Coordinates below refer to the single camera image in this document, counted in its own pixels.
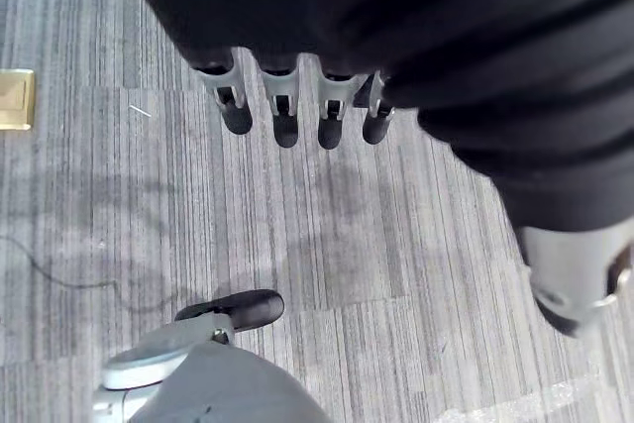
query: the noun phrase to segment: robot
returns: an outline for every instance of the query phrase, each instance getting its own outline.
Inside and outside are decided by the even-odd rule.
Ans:
[[[300,54],[319,62],[325,149],[351,106],[368,108],[370,144],[398,109],[417,108],[428,134],[495,185],[536,305],[561,333],[599,320],[625,286],[634,0],[147,1],[235,134],[253,124],[237,47],[260,67],[283,148],[298,140]]]

